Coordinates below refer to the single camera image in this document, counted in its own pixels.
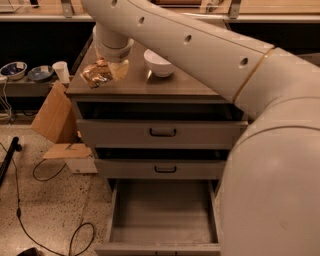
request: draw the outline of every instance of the cardboard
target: cardboard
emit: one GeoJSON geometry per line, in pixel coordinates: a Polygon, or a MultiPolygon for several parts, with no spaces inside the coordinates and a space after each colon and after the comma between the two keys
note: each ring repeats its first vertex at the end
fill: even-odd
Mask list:
{"type": "Polygon", "coordinates": [[[92,155],[91,149],[83,143],[63,143],[53,145],[44,155],[44,159],[84,158],[92,155]]]}
{"type": "Polygon", "coordinates": [[[66,87],[56,81],[31,125],[53,143],[77,141],[76,118],[65,91],[66,87]]]}
{"type": "Polygon", "coordinates": [[[43,156],[44,159],[64,159],[72,173],[98,173],[90,148],[83,143],[55,144],[43,156]]]}

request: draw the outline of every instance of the cabinet top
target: cabinet top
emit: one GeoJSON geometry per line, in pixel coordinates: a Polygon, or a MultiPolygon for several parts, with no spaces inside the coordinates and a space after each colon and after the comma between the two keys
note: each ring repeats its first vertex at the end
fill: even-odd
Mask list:
{"type": "Polygon", "coordinates": [[[120,81],[111,81],[101,87],[91,89],[80,77],[83,68],[94,63],[97,58],[91,46],[78,68],[67,90],[68,97],[114,97],[114,96],[188,96],[216,98],[221,96],[207,86],[175,67],[174,73],[166,78],[152,74],[143,57],[145,47],[135,42],[129,56],[129,71],[120,81]]]}

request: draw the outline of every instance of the black cable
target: black cable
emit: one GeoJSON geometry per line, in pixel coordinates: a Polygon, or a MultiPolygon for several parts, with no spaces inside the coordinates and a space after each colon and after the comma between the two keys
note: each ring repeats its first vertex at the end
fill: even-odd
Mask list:
{"type": "MultiPolygon", "coordinates": [[[[3,144],[2,144],[1,142],[0,142],[0,145],[2,146],[2,148],[4,149],[4,151],[7,152],[6,148],[3,146],[3,144]]],[[[33,174],[34,174],[35,169],[36,169],[39,165],[41,165],[41,164],[44,162],[44,160],[46,160],[46,159],[43,159],[39,164],[36,165],[36,167],[33,169],[33,174]]],[[[73,240],[74,240],[76,234],[79,232],[79,230],[81,230],[81,228],[83,228],[84,226],[88,226],[88,225],[89,225],[89,226],[92,227],[92,238],[91,238],[91,241],[89,242],[89,244],[87,245],[87,247],[86,247],[84,250],[82,250],[80,253],[75,254],[74,256],[79,256],[80,254],[84,253],[84,252],[91,246],[91,244],[93,243],[93,241],[94,241],[94,239],[95,239],[95,235],[96,235],[95,227],[94,227],[94,225],[93,225],[92,223],[90,223],[90,222],[86,222],[86,223],[81,224],[81,225],[76,229],[76,231],[73,233],[72,238],[71,238],[71,240],[70,240],[70,244],[69,244],[69,253],[68,253],[68,255],[64,255],[64,254],[55,252],[55,251],[47,248],[46,246],[38,243],[36,240],[34,240],[34,239],[29,235],[29,233],[28,233],[27,230],[25,229],[25,227],[24,227],[24,225],[23,225],[23,223],[22,223],[22,220],[21,220],[22,211],[21,211],[21,207],[20,207],[20,202],[21,202],[21,201],[20,201],[20,191],[19,191],[18,168],[17,168],[17,165],[16,165],[15,161],[14,161],[13,159],[11,159],[11,161],[12,161],[14,167],[15,167],[15,173],[16,173],[15,176],[16,176],[16,185],[17,185],[17,199],[18,199],[18,200],[17,200],[18,209],[17,209],[16,215],[17,215],[17,217],[18,217],[18,220],[19,220],[19,223],[20,223],[20,226],[21,226],[23,232],[27,235],[27,237],[28,237],[32,242],[34,242],[35,244],[41,246],[42,248],[44,248],[45,250],[47,250],[47,251],[49,251],[49,252],[51,252],[51,253],[54,253],[54,254],[59,255],[59,256],[72,256],[72,254],[71,254],[72,244],[73,244],[73,240]]],[[[66,165],[66,164],[63,165],[63,167],[60,169],[60,171],[59,171],[57,174],[55,174],[53,177],[51,177],[51,178],[49,178],[49,179],[39,180],[39,179],[37,179],[35,176],[33,176],[33,177],[34,177],[36,180],[39,180],[39,181],[51,180],[52,178],[56,177],[56,176],[63,170],[63,168],[65,167],[65,165],[66,165]]]]}
{"type": "Polygon", "coordinates": [[[42,159],[42,160],[40,161],[40,163],[38,163],[38,164],[33,168],[32,175],[33,175],[33,178],[35,178],[35,180],[37,180],[37,181],[45,182],[45,181],[52,180],[53,178],[55,178],[56,176],[58,176],[58,175],[62,172],[62,170],[64,169],[64,167],[66,167],[66,163],[65,163],[65,164],[61,167],[61,169],[60,169],[56,174],[54,174],[52,177],[47,178],[47,179],[39,179],[39,178],[36,177],[36,169],[37,169],[43,162],[45,162],[46,160],[47,160],[47,159],[42,159]]]}

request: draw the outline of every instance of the wire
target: wire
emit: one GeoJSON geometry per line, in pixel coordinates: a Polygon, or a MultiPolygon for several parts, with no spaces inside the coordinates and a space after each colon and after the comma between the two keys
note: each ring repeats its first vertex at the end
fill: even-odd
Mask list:
{"type": "Polygon", "coordinates": [[[8,81],[8,78],[5,80],[4,85],[3,85],[2,90],[3,90],[4,99],[2,99],[2,97],[0,97],[0,103],[1,103],[2,107],[4,108],[4,110],[7,112],[8,117],[3,117],[0,120],[7,119],[7,118],[9,118],[10,120],[12,119],[12,107],[11,107],[10,103],[8,102],[7,94],[6,94],[7,81],[8,81]]]}
{"type": "Polygon", "coordinates": [[[54,174],[52,177],[50,178],[47,178],[47,179],[39,179],[36,177],[36,169],[43,163],[45,162],[47,159],[42,159],[34,168],[33,168],[33,172],[32,172],[32,175],[33,175],[33,178],[35,178],[37,181],[41,181],[41,182],[45,182],[45,181],[49,181],[49,180],[52,180],[53,178],[55,178],[56,176],[58,176],[62,170],[64,169],[64,167],[66,167],[66,164],[64,164],[61,169],[56,173],[54,174]]]}
{"type": "MultiPolygon", "coordinates": [[[[8,152],[1,142],[0,142],[0,145],[2,146],[2,148],[4,149],[5,152],[8,152]]],[[[39,165],[41,165],[41,164],[44,162],[44,160],[42,160],[40,163],[37,164],[37,166],[34,168],[34,171],[35,171],[35,169],[36,169],[39,165]]],[[[74,231],[74,233],[73,233],[73,235],[72,235],[72,238],[71,238],[71,240],[70,240],[69,253],[68,253],[68,255],[64,255],[64,254],[61,254],[61,253],[59,253],[59,252],[55,252],[55,251],[49,249],[48,247],[44,246],[43,244],[37,242],[35,239],[33,239],[33,238],[29,235],[29,233],[28,233],[27,230],[25,229],[25,227],[24,227],[24,225],[23,225],[23,222],[22,222],[22,219],[21,219],[22,211],[21,211],[20,191],[19,191],[18,168],[17,168],[17,165],[16,165],[15,161],[14,161],[13,159],[11,159],[11,161],[12,161],[14,167],[15,167],[15,174],[16,174],[16,175],[15,175],[15,178],[16,178],[16,185],[17,185],[17,205],[18,205],[18,209],[17,209],[16,215],[17,215],[17,217],[18,217],[20,226],[21,226],[23,232],[26,234],[26,236],[27,236],[32,242],[34,242],[35,244],[41,246],[42,248],[44,248],[44,249],[47,250],[47,251],[49,251],[49,252],[51,252],[51,253],[53,253],[53,254],[59,255],[59,256],[79,256],[79,255],[81,255],[82,253],[84,253],[86,250],[88,250],[88,248],[91,246],[91,244],[93,243],[93,241],[94,241],[94,239],[95,239],[95,236],[96,236],[95,227],[94,227],[94,225],[93,225],[92,223],[90,223],[90,222],[82,223],[82,224],[76,229],[76,231],[74,231]],[[92,237],[91,237],[91,240],[90,240],[89,244],[86,246],[85,249],[83,249],[81,252],[79,252],[79,253],[77,253],[77,254],[72,255],[72,245],[73,245],[74,238],[75,238],[76,234],[77,234],[84,226],[91,226],[91,228],[92,228],[92,237]]],[[[36,179],[36,180],[39,180],[39,181],[47,181],[47,180],[50,180],[50,179],[56,177],[56,176],[63,170],[64,167],[65,167],[65,165],[63,165],[63,167],[60,169],[60,171],[59,171],[57,174],[55,174],[54,176],[52,176],[52,177],[49,178],[49,179],[46,179],[46,180],[39,180],[39,179],[36,179],[36,178],[35,178],[35,179],[36,179]]]]}

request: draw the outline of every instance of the black stand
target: black stand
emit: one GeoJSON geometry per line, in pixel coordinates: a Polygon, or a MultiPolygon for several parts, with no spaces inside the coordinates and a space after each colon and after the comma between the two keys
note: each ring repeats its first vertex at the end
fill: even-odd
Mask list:
{"type": "Polygon", "coordinates": [[[4,161],[0,167],[0,186],[2,185],[2,181],[10,165],[14,151],[21,151],[22,149],[21,145],[18,144],[18,141],[19,141],[18,137],[14,137],[12,139],[7,155],[4,158],[4,161]]]}

